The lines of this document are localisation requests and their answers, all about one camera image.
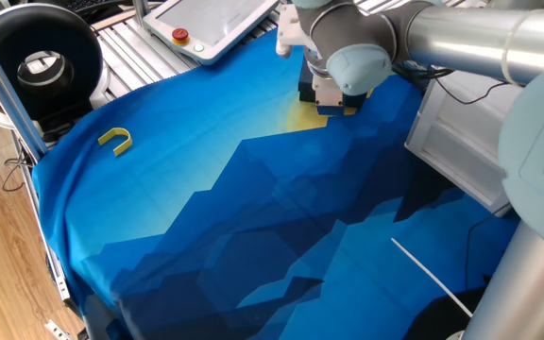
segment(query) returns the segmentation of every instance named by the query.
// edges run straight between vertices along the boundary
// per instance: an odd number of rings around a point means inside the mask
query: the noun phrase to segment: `white bin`
[[[499,83],[464,72],[440,81],[464,102],[485,95],[489,87]],[[502,122],[521,91],[517,86],[504,85],[477,103],[463,105],[432,81],[406,148],[494,212],[509,202],[502,188],[504,172],[499,167],[497,148]]]

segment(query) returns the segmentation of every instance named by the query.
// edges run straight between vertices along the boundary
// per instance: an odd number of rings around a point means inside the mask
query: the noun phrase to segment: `wooden floor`
[[[43,327],[48,319],[76,338],[83,325],[64,307],[47,271],[26,188],[14,193],[1,189],[11,169],[3,162],[15,157],[9,131],[0,128],[0,339],[54,339]],[[21,183],[16,171],[7,187]]]

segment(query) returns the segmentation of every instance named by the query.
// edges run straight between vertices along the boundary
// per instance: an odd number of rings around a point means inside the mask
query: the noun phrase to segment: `red emergency stop button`
[[[174,31],[171,33],[171,37],[173,38],[174,44],[178,45],[185,45],[190,41],[188,31],[185,28],[174,29]]]

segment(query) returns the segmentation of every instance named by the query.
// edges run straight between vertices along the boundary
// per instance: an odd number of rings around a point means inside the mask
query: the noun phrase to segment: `silver cylinder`
[[[411,23],[407,45],[419,63],[497,79],[506,79],[504,68],[527,84],[544,72],[544,10],[425,8]]]
[[[463,340],[544,340],[544,239],[523,223]]]
[[[544,9],[544,0],[492,0],[487,9]]]

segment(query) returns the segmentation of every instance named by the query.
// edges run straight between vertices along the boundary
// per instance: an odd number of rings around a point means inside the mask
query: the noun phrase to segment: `metal pole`
[[[521,223],[463,340],[544,340],[544,239]]]
[[[411,23],[408,50],[417,62],[518,84],[544,72],[544,10],[430,7]]]
[[[28,117],[25,107],[11,86],[4,70],[0,65],[0,106],[8,115],[18,134],[25,141],[28,152],[38,162],[47,153],[47,146]]]
[[[136,9],[136,21],[140,26],[144,26],[143,18],[150,13],[148,0],[133,0],[133,7]]]

